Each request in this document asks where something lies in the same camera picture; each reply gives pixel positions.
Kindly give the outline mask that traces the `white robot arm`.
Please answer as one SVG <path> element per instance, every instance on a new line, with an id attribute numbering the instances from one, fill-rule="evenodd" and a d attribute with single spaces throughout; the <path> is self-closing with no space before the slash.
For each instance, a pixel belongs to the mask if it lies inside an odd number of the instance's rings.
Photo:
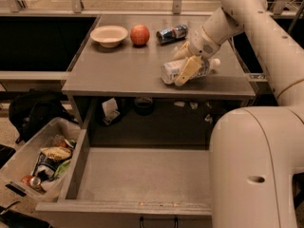
<path id="1" fill-rule="evenodd" d="M 213 56 L 243 32 L 277 104 L 244 107 L 213 129 L 213 228 L 297 228 L 292 179 L 304 162 L 304 49 L 267 12 L 266 0 L 221 0 L 176 59 Z"/>

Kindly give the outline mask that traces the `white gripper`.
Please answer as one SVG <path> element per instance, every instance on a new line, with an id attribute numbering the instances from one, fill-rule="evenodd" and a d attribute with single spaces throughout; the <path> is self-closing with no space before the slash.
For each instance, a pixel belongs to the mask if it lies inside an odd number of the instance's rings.
<path id="1" fill-rule="evenodd" d="M 174 54 L 174 60 L 181 60 L 192 54 L 196 55 L 185 59 L 181 72 L 175 80 L 175 85 L 183 86 L 200 70 L 202 64 L 200 57 L 209 59 L 217 53 L 219 49 L 220 45 L 208 36 L 204 28 L 195 30 L 190 36 L 189 43 L 185 42 Z"/>

